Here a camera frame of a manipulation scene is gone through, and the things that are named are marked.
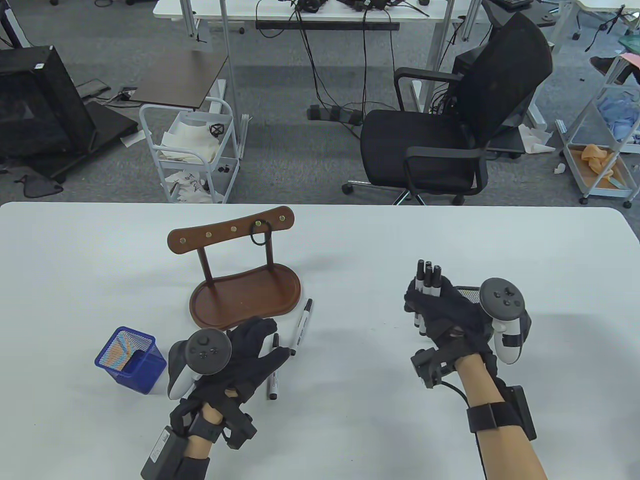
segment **wooden post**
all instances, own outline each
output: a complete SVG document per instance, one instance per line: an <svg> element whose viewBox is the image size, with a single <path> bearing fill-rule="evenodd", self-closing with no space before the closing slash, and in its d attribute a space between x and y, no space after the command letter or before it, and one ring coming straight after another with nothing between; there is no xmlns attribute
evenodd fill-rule
<svg viewBox="0 0 640 480"><path fill-rule="evenodd" d="M211 276L211 269L209 268L209 261L207 260L207 254L204 252L204 248L198 248L198 257L200 257L200 264L202 265L202 271L204 272L204 279L207 285L210 287L213 285L213 277Z"/></svg>
<svg viewBox="0 0 640 480"><path fill-rule="evenodd" d="M271 235L269 238L265 239L266 243L264 244L265 249L267 250L267 269L273 270L273 247L271 245Z"/></svg>

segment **blue mesh pencil holder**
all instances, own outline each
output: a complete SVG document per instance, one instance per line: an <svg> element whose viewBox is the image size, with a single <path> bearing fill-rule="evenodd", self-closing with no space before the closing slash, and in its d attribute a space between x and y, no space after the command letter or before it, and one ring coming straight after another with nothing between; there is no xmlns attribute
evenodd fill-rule
<svg viewBox="0 0 640 480"><path fill-rule="evenodd" d="M125 326L118 327L94 363L125 387L148 394L166 367L156 339Z"/></svg>

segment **orange cloth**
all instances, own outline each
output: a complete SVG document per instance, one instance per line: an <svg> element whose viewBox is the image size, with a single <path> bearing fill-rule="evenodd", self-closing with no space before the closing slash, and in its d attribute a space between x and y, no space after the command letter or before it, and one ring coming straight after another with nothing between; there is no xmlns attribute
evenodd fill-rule
<svg viewBox="0 0 640 480"><path fill-rule="evenodd" d="M608 151L591 143L584 147L584 150L582 151L582 160L587 162L594 172L600 174L600 172L607 166L607 163L611 160L612 155L613 153L610 154ZM609 180L611 175L613 175L613 170L609 169L602 178Z"/></svg>

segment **floor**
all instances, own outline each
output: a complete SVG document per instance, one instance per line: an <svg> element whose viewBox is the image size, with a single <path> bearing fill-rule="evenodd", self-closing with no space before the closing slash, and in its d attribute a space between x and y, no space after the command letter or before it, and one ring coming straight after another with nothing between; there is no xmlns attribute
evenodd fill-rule
<svg viewBox="0 0 640 480"><path fill-rule="evenodd" d="M31 42L54 44L75 83L98 77L114 90L136 85L157 56L171 48L193 46L181 22L158 20L153 3L127 6L115 1L97 8L89 0L60 0L53 7L46 0L14 1L13 7ZM582 20L580 40L569 41L547 81L539 107L546 118L571 122L601 81L591 68L591 55L612 56L619 49L617 26L610 35L600 33L586 53L597 21ZM427 23L402 25L393 33L396 66L423 67L432 27ZM474 28L471 41L456 42L449 49L445 67L454 55L476 46L487 26ZM221 31L213 31L214 45L222 47ZM361 32L310 32L308 34L320 74L338 102L362 97L364 58ZM367 34L367 98L397 104L392 86L389 34ZM306 109L317 103L311 69L300 34L286 31L265 39L247 28L232 35L239 109L252 115L246 152L231 202L389 204L391 192L356 189L345 196L346 179L365 180L356 139L343 126L306 120ZM136 111L126 111L136 118ZM169 117L158 117L156 129L168 127ZM637 161L629 157L629 163ZM580 196L570 173L554 175L558 154L523 156L514 163L490 162L488 187L468 205L575 206ZM22 185L14 175L0 176L0 204L24 200ZM64 192L38 201L65 202L163 202L157 173L146 144L131 148L117 145L69 173ZM427 197L429 204L447 204L450 198ZM589 207L619 209L640 235L640 205L631 210L619 200L595 199Z"/></svg>

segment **hand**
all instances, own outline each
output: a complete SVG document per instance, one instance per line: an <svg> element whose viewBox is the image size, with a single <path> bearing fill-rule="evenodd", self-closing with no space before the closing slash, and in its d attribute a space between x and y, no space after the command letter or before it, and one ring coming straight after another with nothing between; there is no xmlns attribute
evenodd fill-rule
<svg viewBox="0 0 640 480"><path fill-rule="evenodd" d="M419 292L412 281L404 295L404 310L422 315L427 336L438 348L464 337L478 353L491 351L486 336L491 317L479 304L464 297L444 276L439 297Z"/></svg>
<svg viewBox="0 0 640 480"><path fill-rule="evenodd" d="M277 330L278 326L272 318L259 317L250 318L234 330L229 330L227 336L232 348L229 363L220 372L200 378L189 398L215 407L216 400L225 394L225 390L231 389L237 392L238 403L249 400L255 389L290 356L288 348L278 347L258 357L264 339Z"/></svg>

